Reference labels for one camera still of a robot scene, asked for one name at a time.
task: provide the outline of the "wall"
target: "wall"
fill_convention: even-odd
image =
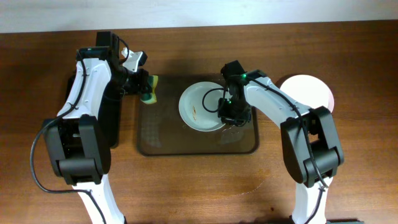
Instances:
[[[398,19],[397,0],[0,1],[0,32]]]

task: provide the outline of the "sponge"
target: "sponge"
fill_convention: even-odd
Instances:
[[[158,81],[157,75],[149,75],[148,76],[148,84],[152,87],[152,93],[144,93],[141,95],[141,101],[146,104],[153,104],[156,103],[156,95],[155,95],[155,88],[157,86]]]

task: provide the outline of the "white plate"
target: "white plate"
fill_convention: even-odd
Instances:
[[[320,79],[310,75],[290,77],[283,82],[280,90],[311,108],[324,106],[332,112],[335,107],[335,99],[329,87]]]
[[[214,88],[222,88],[222,86],[212,82],[199,82],[188,87],[182,93],[178,110],[181,118],[189,127],[198,131],[214,131],[224,126],[217,113],[207,112],[201,103],[205,93]],[[210,92],[205,98],[205,106],[209,110],[217,109],[218,100],[221,97],[223,97],[222,90]]]

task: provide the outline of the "wood grain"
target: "wood grain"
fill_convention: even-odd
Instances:
[[[345,153],[328,195],[327,219],[398,220],[398,21],[115,30],[145,50],[151,74],[215,73],[238,59],[276,82],[286,75],[322,79],[335,96]],[[77,195],[39,190],[29,149],[45,118],[62,106],[75,50],[95,31],[0,34],[1,223],[89,223]],[[261,145],[249,156],[143,157],[135,147],[138,99],[123,99],[120,145],[109,173],[129,223],[238,223],[287,218],[295,184],[280,132],[259,116]],[[37,175],[68,189],[52,172],[41,141]]]

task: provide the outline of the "black placemat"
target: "black placemat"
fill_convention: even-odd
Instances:
[[[252,120],[242,128],[225,125],[221,129],[201,132],[187,126],[178,112],[181,94],[197,82],[224,85],[220,74],[159,76],[155,89],[157,103],[140,102],[137,148],[145,156],[186,154],[248,154],[258,145],[256,110]]]

